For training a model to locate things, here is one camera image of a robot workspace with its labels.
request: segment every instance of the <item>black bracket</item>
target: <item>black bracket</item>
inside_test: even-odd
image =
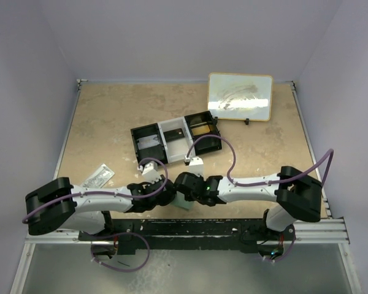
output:
[[[197,201],[208,206],[226,204],[218,197],[218,184],[222,178],[222,176],[209,176],[204,180],[202,176],[185,171],[175,180],[174,189],[184,194],[186,201]]]
[[[70,184],[69,178],[57,178],[32,191],[25,198],[27,213],[34,211],[44,203],[71,194],[72,188],[73,185]],[[69,198],[42,209],[29,218],[29,234],[43,235],[57,230],[75,212],[75,205],[75,202]]]
[[[294,167],[282,167],[280,179],[289,179],[301,173]],[[295,219],[304,222],[320,221],[321,183],[311,176],[280,184],[275,191],[277,203]]]
[[[131,191],[131,195],[147,195],[162,186],[165,177],[161,175],[161,180],[151,183],[129,184],[127,188]],[[165,188],[158,194],[147,198],[134,198],[132,200],[132,208],[126,213],[143,213],[145,211],[153,210],[157,205],[166,206],[174,200],[176,191],[171,180],[167,180]]]
[[[275,249],[275,245],[258,244],[259,241],[278,241],[281,234],[285,241],[293,240],[292,228],[290,225],[284,232],[274,232],[265,228],[264,219],[114,219],[113,231],[106,232],[106,235],[138,233],[155,250],[235,250],[258,253],[267,248],[270,251]],[[93,236],[79,234],[79,241],[91,240],[94,240]],[[138,249],[146,249],[145,243],[138,237],[119,237],[117,254],[133,255]]]

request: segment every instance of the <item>metal frame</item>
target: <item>metal frame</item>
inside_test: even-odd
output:
[[[64,150],[67,144],[67,139],[72,125],[72,120],[75,115],[75,110],[78,104],[80,90],[83,82],[88,82],[87,80],[79,80],[79,90],[77,93],[77,98],[75,101],[74,109],[72,111],[71,119],[67,128],[66,136],[64,138],[63,146],[59,154],[58,163],[56,165],[55,174],[53,179],[58,175],[61,161],[63,159]],[[302,117],[301,108],[299,101],[297,99],[296,87],[292,81],[286,81],[283,83],[289,83],[291,85],[294,100],[296,102],[297,110],[299,112],[300,120],[305,134],[305,139],[307,140],[307,145],[311,154],[313,162],[316,162],[315,155],[309,140],[309,135],[307,128],[305,126],[304,119]],[[321,179],[319,170],[316,169],[316,175]],[[345,226],[345,221],[343,219],[333,219],[328,204],[326,194],[323,190],[323,200],[328,214],[328,219],[322,219],[318,223],[306,223],[306,222],[296,222],[294,227],[296,229],[296,243],[297,244],[338,244],[343,265],[347,273],[348,281],[350,283],[351,291],[353,294],[362,293],[361,285],[359,283],[358,275],[356,273],[353,259],[351,257],[351,252],[349,248],[349,237],[347,229]],[[36,244],[91,244],[91,241],[79,241],[79,232],[63,230],[60,232],[53,232],[43,236],[30,236],[27,235],[25,239],[25,246],[20,258],[19,266],[15,279],[12,284],[12,289],[10,294],[21,294],[25,281],[27,278],[29,266],[31,259],[33,257],[34,249]],[[93,241],[93,244],[110,244],[110,241]]]

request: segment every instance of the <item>open box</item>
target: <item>open box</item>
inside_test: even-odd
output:
[[[131,129],[137,161],[153,157],[165,164],[183,160],[193,142],[207,134],[220,135],[217,122],[209,111]],[[205,138],[194,147],[190,155],[220,149],[220,139]]]

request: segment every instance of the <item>work surface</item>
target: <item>work surface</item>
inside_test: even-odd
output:
[[[207,84],[99,84],[82,86],[58,176],[81,184],[101,164],[115,176],[105,187],[121,187],[143,181],[130,129],[207,110]],[[237,154],[232,175],[264,176],[283,165],[306,170],[312,164],[296,103],[288,84],[274,84],[271,119],[268,122],[219,121],[221,136]],[[226,175],[232,153],[223,149],[201,156],[204,176]],[[169,178],[187,171],[183,162],[168,165]],[[168,205],[142,214],[112,213],[114,218],[260,218],[275,203],[239,201],[214,207],[195,203],[190,211]],[[323,207],[322,217],[327,217]]]

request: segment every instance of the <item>small white object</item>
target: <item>small white object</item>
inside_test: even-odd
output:
[[[197,176],[203,176],[204,165],[203,165],[203,160],[200,157],[191,158],[189,172]]]
[[[89,188],[102,188],[115,173],[106,164],[101,164],[99,168],[89,176],[80,186]]]
[[[184,156],[184,162],[186,162],[186,163],[191,162],[191,158],[190,158],[190,157],[188,157],[187,155],[186,155],[186,156]]]
[[[282,232],[296,220],[282,206],[277,205],[267,213],[266,227],[273,231]]]
[[[154,161],[149,162],[145,168],[143,169],[142,176],[149,183],[155,183],[156,181],[161,180],[161,176],[157,170],[157,163]]]

